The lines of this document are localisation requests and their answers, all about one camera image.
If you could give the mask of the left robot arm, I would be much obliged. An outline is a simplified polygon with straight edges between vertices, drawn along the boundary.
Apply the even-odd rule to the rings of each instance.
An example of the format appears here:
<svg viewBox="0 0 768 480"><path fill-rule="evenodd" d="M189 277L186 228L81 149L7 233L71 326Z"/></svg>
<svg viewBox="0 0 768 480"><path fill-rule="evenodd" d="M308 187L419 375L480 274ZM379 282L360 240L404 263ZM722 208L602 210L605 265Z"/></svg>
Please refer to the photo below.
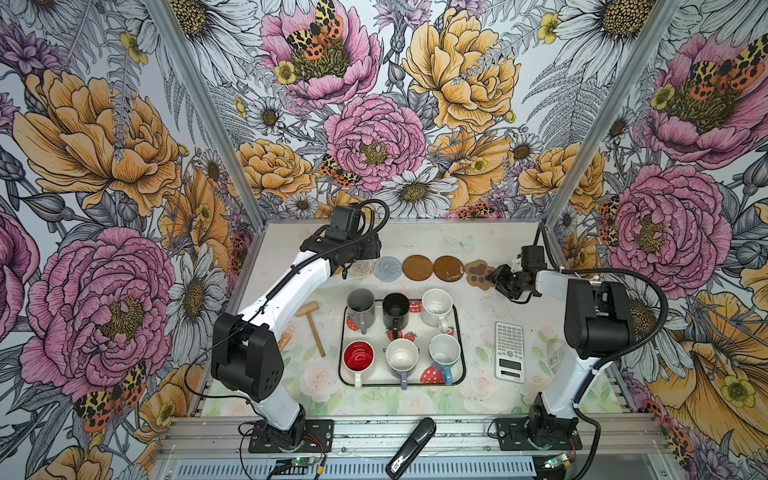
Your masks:
<svg viewBox="0 0 768 480"><path fill-rule="evenodd" d="M381 200L332 211L327 225L304 240L287 270L253 304L214 323L211 375L243 394L261 417L253 433L267 445L295 451L311 438L306 411L288 393L278 340L312 293L341 267L381 256L380 230L390 218Z"/></svg>

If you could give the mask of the scratched brown wooden coaster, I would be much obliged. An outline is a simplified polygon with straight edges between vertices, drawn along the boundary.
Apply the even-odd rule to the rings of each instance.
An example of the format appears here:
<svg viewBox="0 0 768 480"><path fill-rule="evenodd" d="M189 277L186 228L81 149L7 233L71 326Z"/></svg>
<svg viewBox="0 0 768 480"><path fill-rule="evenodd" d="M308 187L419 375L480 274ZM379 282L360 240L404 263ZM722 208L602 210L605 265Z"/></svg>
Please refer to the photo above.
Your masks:
<svg viewBox="0 0 768 480"><path fill-rule="evenodd" d="M464 264L457 257L443 255L434 261L433 273L443 282L457 282L464 276Z"/></svg>

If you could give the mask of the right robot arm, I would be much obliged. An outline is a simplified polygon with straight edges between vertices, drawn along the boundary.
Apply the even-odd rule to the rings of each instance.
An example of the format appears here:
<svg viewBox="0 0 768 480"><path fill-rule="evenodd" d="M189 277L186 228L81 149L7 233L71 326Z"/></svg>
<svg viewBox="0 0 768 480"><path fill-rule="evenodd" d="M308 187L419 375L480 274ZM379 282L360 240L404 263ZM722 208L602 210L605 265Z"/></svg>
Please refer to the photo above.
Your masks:
<svg viewBox="0 0 768 480"><path fill-rule="evenodd" d="M525 246L520 267L507 264L489 276L496 291L513 303L523 294L564 303L564 356L549 384L539 392L522 418L494 421L502 450L576 450L582 447L577 426L580 402L606 365L609 355L634 344L632 314L625 287L547 267L545 248Z"/></svg>

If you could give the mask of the plain brown wooden coaster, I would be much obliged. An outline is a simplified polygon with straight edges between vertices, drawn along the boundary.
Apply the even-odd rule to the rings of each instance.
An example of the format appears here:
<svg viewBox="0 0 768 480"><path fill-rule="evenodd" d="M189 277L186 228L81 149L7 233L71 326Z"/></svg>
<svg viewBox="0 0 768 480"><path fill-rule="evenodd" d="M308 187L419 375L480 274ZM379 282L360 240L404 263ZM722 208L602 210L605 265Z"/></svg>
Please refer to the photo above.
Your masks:
<svg viewBox="0 0 768 480"><path fill-rule="evenodd" d="M425 281L433 274L433 262L424 255L410 255L402 263L403 274L412 281Z"/></svg>

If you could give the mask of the grey woven coaster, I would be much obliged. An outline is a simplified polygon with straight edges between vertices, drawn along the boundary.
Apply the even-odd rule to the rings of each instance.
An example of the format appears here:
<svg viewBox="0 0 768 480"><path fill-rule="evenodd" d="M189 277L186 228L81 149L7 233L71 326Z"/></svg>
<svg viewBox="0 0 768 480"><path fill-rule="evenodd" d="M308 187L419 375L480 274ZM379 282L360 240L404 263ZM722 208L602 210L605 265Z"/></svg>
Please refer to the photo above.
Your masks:
<svg viewBox="0 0 768 480"><path fill-rule="evenodd" d="M381 282L391 283L402 276L402 263L393 256L384 256L374 263L373 274Z"/></svg>

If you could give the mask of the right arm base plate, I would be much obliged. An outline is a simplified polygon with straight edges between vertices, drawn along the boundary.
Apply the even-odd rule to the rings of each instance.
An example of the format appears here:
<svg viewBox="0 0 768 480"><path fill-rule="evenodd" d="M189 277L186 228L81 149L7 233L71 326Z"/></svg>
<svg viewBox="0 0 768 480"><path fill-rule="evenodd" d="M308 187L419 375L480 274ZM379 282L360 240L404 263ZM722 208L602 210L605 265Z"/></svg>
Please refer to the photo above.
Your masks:
<svg viewBox="0 0 768 480"><path fill-rule="evenodd" d="M490 434L501 451L581 450L582 440L577 431L578 420L545 420L535 426L528 417L501 417L493 420Z"/></svg>

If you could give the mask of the multicolour zigzag woven coaster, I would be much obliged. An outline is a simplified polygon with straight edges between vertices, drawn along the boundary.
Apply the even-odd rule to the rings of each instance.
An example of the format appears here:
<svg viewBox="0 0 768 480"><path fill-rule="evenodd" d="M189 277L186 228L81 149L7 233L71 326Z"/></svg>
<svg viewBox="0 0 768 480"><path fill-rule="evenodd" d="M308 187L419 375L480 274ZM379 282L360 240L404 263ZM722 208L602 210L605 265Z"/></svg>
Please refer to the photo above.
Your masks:
<svg viewBox="0 0 768 480"><path fill-rule="evenodd" d="M348 269L348 276L354 279L364 279L373 274L374 260L358 260Z"/></svg>

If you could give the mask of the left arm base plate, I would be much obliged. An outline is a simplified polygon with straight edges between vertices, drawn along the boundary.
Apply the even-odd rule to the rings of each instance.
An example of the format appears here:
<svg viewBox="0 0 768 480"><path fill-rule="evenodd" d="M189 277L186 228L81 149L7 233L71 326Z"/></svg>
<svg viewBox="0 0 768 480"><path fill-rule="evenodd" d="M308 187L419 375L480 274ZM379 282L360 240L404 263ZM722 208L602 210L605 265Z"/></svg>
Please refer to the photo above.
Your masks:
<svg viewBox="0 0 768 480"><path fill-rule="evenodd" d="M288 430L279 430L265 420L256 423L250 434L248 452L252 454L329 453L332 448L333 420L298 419Z"/></svg>

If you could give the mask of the cork paw print coaster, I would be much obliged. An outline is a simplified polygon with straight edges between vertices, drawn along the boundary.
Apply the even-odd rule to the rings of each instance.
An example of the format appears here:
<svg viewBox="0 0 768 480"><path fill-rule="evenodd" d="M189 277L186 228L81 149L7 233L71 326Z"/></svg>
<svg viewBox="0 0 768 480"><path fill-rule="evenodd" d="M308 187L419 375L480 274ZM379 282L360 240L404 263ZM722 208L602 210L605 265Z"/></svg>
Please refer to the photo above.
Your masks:
<svg viewBox="0 0 768 480"><path fill-rule="evenodd" d="M479 288L483 291L488 291L494 288L494 282L492 280L494 272L495 268L482 259L464 264L464 273L467 283L470 286Z"/></svg>

